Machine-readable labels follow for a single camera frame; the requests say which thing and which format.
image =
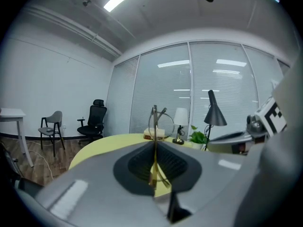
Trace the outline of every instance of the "ceiling pipe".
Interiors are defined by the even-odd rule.
[[[98,45],[115,57],[122,55],[122,52],[115,48],[111,43],[100,37],[98,34],[92,32],[81,24],[40,5],[26,5],[23,11],[33,16],[42,18],[54,24],[60,25]]]
[[[92,4],[94,6],[96,6],[100,11],[102,11],[105,14],[107,14],[111,19],[113,19],[114,21],[116,21],[131,37],[133,37],[134,39],[136,38],[118,19],[116,19],[115,17],[113,17],[107,10],[105,10],[102,7],[100,7],[97,3],[92,2]]]

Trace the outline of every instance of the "ceiling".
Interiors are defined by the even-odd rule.
[[[294,26],[274,0],[125,0],[112,12],[109,0],[31,0],[85,26],[125,52],[148,36],[197,27],[227,27],[258,35],[286,47],[290,57],[298,53]]]

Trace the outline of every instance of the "window blinds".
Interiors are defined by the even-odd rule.
[[[128,134],[139,57],[115,66],[109,85],[105,136]]]
[[[244,47],[255,73],[258,87],[259,105],[261,106],[272,94],[275,86],[283,79],[277,60],[265,52]]]
[[[154,105],[158,111],[167,108],[174,119],[176,108],[190,110],[190,66],[186,44],[164,48],[141,55],[134,88],[130,133],[143,133]],[[159,128],[169,135],[173,129],[171,120],[163,116]],[[187,138],[187,126],[184,127]]]
[[[210,139],[246,127],[246,118],[258,108],[254,76],[243,48],[221,43],[190,43],[194,78],[192,124],[204,132],[208,90],[213,90],[227,126],[214,126]]]

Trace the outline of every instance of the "green leaves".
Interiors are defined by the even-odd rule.
[[[191,128],[194,130],[194,132],[190,135],[191,139],[189,141],[197,143],[197,144],[206,144],[207,138],[206,136],[201,133],[200,131],[195,131],[197,127],[194,125],[191,126]]]

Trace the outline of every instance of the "white table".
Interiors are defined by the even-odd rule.
[[[34,164],[28,152],[27,142],[25,141],[25,131],[23,124],[23,118],[25,116],[25,113],[21,109],[1,108],[0,122],[17,122],[18,139],[20,143],[21,152],[26,155],[29,165],[33,167]]]

